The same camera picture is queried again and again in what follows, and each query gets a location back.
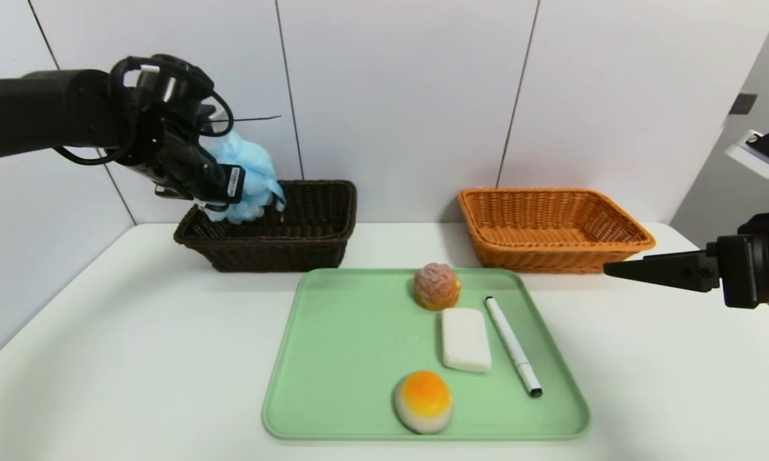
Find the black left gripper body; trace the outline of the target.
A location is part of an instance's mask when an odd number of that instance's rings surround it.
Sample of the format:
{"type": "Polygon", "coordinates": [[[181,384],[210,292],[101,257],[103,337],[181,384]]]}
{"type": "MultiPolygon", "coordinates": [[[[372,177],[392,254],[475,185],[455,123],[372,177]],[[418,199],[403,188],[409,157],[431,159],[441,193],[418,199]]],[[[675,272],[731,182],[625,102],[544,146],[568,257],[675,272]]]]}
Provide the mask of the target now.
{"type": "Polygon", "coordinates": [[[205,146],[198,140],[183,140],[168,134],[162,141],[157,158],[164,181],[157,186],[162,198],[201,202],[215,211],[237,204],[243,195],[246,170],[237,161],[220,159],[213,148],[223,148],[229,138],[214,138],[205,146]]]}

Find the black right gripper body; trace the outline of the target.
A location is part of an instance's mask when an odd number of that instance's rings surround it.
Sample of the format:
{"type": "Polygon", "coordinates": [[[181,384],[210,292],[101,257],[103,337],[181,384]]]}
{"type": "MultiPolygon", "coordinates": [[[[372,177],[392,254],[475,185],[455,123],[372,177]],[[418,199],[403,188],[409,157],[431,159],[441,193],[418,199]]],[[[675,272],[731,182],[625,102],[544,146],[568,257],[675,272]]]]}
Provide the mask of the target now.
{"type": "Polygon", "coordinates": [[[769,221],[749,221],[718,238],[716,252],[726,306],[769,304],[769,221]]]}

